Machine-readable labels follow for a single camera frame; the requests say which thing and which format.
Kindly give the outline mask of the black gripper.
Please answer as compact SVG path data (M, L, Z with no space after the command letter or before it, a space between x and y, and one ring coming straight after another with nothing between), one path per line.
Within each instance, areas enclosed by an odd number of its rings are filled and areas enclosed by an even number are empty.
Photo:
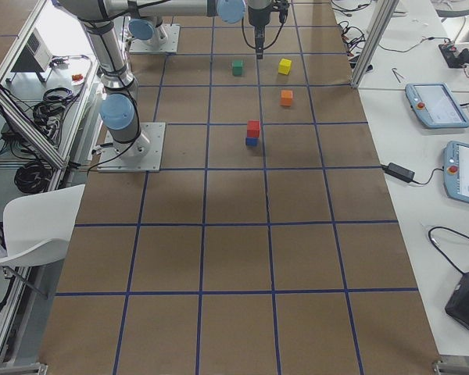
M280 24L288 17L289 3L285 0L248 0L249 24L254 27L256 58L262 59L265 42L265 26L270 22L271 13L277 13Z

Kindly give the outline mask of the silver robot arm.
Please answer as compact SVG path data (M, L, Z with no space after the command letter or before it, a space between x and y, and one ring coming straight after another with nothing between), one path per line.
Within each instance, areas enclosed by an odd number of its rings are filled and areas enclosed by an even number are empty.
M116 155L122 159L141 158L151 142L140 123L138 83L114 30L116 18L129 16L131 34L143 41L158 38L164 16L218 16L225 23L247 19L254 28L252 49L262 59L268 47L265 27L271 14L278 13L284 24L289 7L286 1L63 1L61 5L80 21L102 69L107 98L100 116L113 138Z
M143 41L154 48L158 48L168 41L168 35L163 27L163 18L161 16L131 18L128 30L134 39Z

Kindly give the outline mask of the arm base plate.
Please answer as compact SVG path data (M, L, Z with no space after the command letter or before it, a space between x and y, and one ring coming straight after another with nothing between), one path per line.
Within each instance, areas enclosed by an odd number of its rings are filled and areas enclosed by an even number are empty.
M165 123L140 123L141 135L129 150L127 145L114 143L106 131L105 143L112 143L101 151L97 171L101 173L159 172L166 132Z
M151 23L132 20L128 26L132 36L131 54L176 54L180 25L162 23L154 27Z

